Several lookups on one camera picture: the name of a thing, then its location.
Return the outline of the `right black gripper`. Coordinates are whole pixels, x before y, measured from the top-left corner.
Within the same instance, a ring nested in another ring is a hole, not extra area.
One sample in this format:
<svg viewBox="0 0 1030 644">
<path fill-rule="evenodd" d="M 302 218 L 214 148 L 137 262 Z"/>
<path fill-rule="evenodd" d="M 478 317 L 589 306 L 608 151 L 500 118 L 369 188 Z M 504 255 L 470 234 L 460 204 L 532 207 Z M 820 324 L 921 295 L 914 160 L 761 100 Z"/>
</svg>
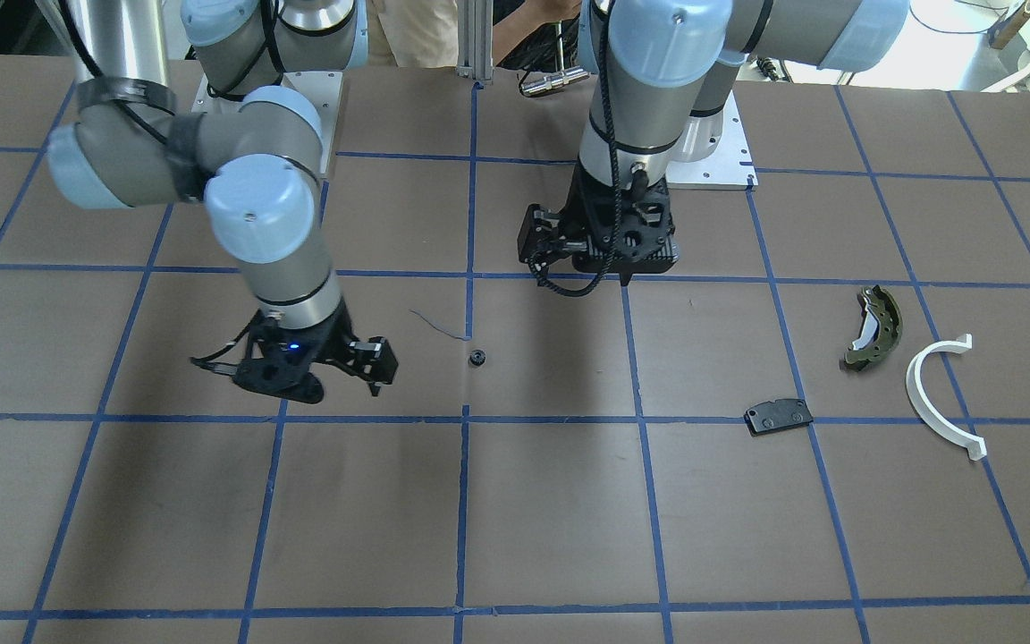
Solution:
<svg viewBox="0 0 1030 644">
<path fill-rule="evenodd" d="M 242 389 L 307 404 L 320 403 L 325 395 L 311 374 L 312 364 L 331 364 L 364 380 L 373 398 L 393 383 L 398 369 L 388 339 L 373 335 L 360 341 L 344 304 L 324 321 L 304 329 L 283 329 L 258 310 L 220 351 L 193 355 L 191 363 L 228 376 Z"/>
</svg>

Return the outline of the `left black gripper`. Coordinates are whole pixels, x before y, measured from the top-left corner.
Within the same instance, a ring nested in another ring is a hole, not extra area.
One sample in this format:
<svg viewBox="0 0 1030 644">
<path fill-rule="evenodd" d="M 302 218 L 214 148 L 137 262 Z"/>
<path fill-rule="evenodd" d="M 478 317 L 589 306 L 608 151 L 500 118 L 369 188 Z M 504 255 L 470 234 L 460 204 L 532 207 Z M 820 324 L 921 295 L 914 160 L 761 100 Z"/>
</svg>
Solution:
<svg viewBox="0 0 1030 644">
<path fill-rule="evenodd" d="M 528 205 L 520 225 L 518 257 L 549 282 L 549 265 L 570 258 L 578 272 L 609 272 L 626 289 L 634 274 L 670 272 L 679 259 L 673 234 L 670 183 L 651 179 L 645 165 L 627 168 L 624 191 L 605 187 L 583 163 L 575 164 L 566 203 L 559 212 Z"/>
</svg>

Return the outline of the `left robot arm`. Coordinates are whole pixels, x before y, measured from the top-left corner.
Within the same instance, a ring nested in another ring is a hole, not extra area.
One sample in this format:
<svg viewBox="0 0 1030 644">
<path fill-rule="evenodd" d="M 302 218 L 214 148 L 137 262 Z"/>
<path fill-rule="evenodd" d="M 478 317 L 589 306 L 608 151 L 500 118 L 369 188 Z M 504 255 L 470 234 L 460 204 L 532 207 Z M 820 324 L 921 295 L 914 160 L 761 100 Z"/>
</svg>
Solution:
<svg viewBox="0 0 1030 644">
<path fill-rule="evenodd" d="M 670 272 L 670 164 L 713 154 L 749 55 L 866 71 L 908 11 L 908 1 L 586 1 L 598 86 L 564 207 L 528 207 L 520 262 L 538 285 L 572 298 L 605 275 L 627 284 Z"/>
</svg>

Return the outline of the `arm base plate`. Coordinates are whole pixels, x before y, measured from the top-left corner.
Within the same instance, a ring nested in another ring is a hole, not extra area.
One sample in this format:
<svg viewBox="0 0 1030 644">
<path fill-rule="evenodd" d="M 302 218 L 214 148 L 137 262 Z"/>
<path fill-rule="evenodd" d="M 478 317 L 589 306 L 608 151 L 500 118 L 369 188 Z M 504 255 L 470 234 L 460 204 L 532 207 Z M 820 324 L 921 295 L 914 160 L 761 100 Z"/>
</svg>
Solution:
<svg viewBox="0 0 1030 644">
<path fill-rule="evenodd" d="M 759 184 L 733 93 L 720 113 L 687 118 L 671 150 L 666 179 L 673 189 L 743 191 Z"/>
<path fill-rule="evenodd" d="M 342 71 L 295 71 L 283 75 L 283 87 L 297 90 L 317 110 L 323 132 L 322 154 L 320 154 L 318 175 L 327 179 L 333 158 L 336 128 L 343 94 Z M 213 97 L 209 94 L 207 77 L 203 76 L 191 101 L 192 113 L 232 114 L 241 109 L 244 102 Z"/>
</svg>

